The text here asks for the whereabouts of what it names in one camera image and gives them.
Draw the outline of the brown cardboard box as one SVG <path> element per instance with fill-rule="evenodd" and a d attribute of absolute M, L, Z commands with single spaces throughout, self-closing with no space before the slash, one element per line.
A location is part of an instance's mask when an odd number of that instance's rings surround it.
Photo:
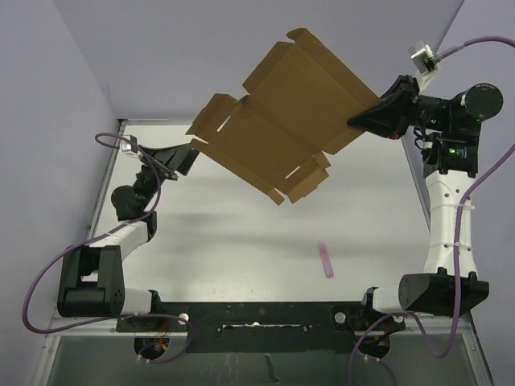
<path fill-rule="evenodd" d="M 309 195 L 328 155 L 362 135 L 350 117 L 379 98 L 307 28 L 288 32 L 250 73 L 241 99 L 216 93 L 188 130 L 192 146 L 276 204 Z"/>

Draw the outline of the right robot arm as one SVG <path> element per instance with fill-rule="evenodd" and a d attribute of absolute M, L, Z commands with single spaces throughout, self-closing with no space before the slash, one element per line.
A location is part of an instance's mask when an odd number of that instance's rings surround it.
<path fill-rule="evenodd" d="M 451 99 L 423 96 L 412 76 L 399 76 L 373 107 L 351 117 L 351 127 L 388 139 L 409 128 L 422 141 L 423 178 L 430 200 L 430 244 L 424 270 L 398 284 L 371 288 L 359 322 L 378 327 L 387 314 L 462 316 L 489 296 L 478 278 L 472 248 L 472 186 L 479 171 L 482 123 L 502 109 L 499 88 L 482 83 Z"/>

